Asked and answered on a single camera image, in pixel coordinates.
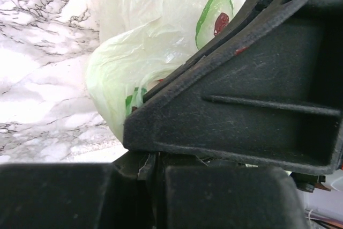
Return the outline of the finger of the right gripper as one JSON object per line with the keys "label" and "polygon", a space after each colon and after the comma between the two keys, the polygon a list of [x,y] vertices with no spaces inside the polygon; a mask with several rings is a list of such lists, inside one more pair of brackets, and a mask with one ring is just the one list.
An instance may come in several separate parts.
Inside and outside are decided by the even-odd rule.
{"label": "finger of the right gripper", "polygon": [[246,0],[236,16],[229,23],[228,28],[224,29],[223,35],[219,35],[217,38],[212,39],[203,48],[197,51],[189,60],[186,61],[185,64],[167,76],[164,82],[154,86],[151,90],[149,90],[144,95],[143,100],[145,102],[149,100],[173,80],[199,62],[201,58],[206,57],[217,50],[220,46],[222,46],[229,39],[243,30],[249,23],[251,23],[266,7],[271,4],[272,1],[273,0]]}
{"label": "finger of the right gripper", "polygon": [[342,0],[273,0],[134,111],[123,144],[334,172],[342,156]]}

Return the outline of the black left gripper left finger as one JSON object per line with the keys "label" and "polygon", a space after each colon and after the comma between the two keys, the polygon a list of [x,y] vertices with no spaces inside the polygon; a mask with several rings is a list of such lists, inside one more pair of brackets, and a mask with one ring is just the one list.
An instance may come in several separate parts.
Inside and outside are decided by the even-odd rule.
{"label": "black left gripper left finger", "polygon": [[1,166],[1,228],[149,228],[137,179],[115,164]]}

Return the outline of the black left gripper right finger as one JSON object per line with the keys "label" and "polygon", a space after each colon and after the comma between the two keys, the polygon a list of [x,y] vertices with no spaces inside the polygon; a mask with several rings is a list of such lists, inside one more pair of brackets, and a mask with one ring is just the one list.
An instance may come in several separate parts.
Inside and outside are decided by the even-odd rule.
{"label": "black left gripper right finger", "polygon": [[295,183],[279,167],[206,165],[161,153],[158,228],[308,228]]}

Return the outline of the avocado print plastic bag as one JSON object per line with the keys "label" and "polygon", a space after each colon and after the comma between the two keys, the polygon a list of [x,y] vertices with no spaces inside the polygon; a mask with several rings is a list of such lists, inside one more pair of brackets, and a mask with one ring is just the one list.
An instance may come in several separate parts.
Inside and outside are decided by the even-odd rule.
{"label": "avocado print plastic bag", "polygon": [[123,140],[124,120],[143,95],[232,21],[246,0],[100,0],[100,45],[86,87],[109,129]]}

